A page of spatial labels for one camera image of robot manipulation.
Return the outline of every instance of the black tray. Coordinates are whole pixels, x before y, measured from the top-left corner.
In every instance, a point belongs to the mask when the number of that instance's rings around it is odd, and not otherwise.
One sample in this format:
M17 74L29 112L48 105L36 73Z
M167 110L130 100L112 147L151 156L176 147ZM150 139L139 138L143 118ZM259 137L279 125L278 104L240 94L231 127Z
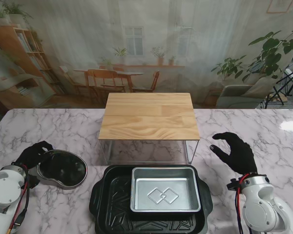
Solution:
M195 171L201 210L189 215L143 215L130 209L131 172L139 165L109 166L92 189L89 210L95 216L96 234L205 234L212 211L210 191Z

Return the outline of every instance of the dining table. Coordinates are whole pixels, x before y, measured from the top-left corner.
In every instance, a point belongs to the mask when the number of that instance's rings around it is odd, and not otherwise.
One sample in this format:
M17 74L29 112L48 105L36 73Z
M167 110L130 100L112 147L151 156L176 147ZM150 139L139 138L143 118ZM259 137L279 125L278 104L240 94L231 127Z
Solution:
M86 81L86 86L88 87L89 90L89 94L91 96L91 90L89 87L89 80L88 80L88 70L103 70L103 71L107 71L106 69L97 69L97 68L90 68L90 69L73 69L73 71L75 72L83 72L84 73L84 79ZM131 80L131 76L140 76L143 75L143 72L123 72L123 71L115 71L117 73L117 77L118 78L122 78L122 79L126 79L127 83L128 83L128 88L129 91L131 93L133 93L132 88L133 88L133 84L132 84L132 80Z

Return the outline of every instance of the window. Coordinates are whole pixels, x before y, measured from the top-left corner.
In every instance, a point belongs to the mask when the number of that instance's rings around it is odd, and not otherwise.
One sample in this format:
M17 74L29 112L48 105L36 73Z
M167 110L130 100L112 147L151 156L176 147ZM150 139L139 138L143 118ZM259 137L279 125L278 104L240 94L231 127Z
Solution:
M186 56L188 51L188 42L192 28L181 28L178 39L178 55Z
M126 27L126 47L129 55L143 55L142 27Z

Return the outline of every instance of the marble table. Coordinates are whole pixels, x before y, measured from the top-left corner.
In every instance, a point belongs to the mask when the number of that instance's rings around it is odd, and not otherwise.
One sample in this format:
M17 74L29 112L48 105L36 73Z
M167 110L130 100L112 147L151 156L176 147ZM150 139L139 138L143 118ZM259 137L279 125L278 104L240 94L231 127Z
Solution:
M46 140L57 149L80 155L88 164L88 176L74 190L62 190L41 182L30 191L22 234L94 234L88 210L93 185L103 175L97 140L103 109L15 109L0 122L0 168L10 164L32 144ZM192 165L211 191L213 211L208 216L209 234L238 233L234 192L226 184L237 177L214 155L215 144L227 153L228 145L213 140L215 133L237 133L250 144L259 173L267 174L275 194L293 209L293 110L196 109L201 140Z

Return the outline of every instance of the tripod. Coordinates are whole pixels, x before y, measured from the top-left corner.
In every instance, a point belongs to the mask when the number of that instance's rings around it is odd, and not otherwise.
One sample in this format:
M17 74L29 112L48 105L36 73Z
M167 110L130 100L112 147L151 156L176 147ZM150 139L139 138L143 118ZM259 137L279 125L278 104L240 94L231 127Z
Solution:
M279 80L276 84L282 82L283 80L285 81L285 84L283 86L281 86L278 90L276 89L276 87L274 86L273 89L275 90L275 94L272 97L269 97L269 95L267 96L266 99L266 104L265 104L265 109L267 109L268 103L274 99L275 96L278 96L279 99L281 100L280 94L282 93L284 96L290 96L290 93L293 89L293 84L291 85L290 89L288 89L288 84L292 81L293 82L293 77L291 77L291 75L293 75L293 72L291 74L288 74L287 76L283 77L281 80Z

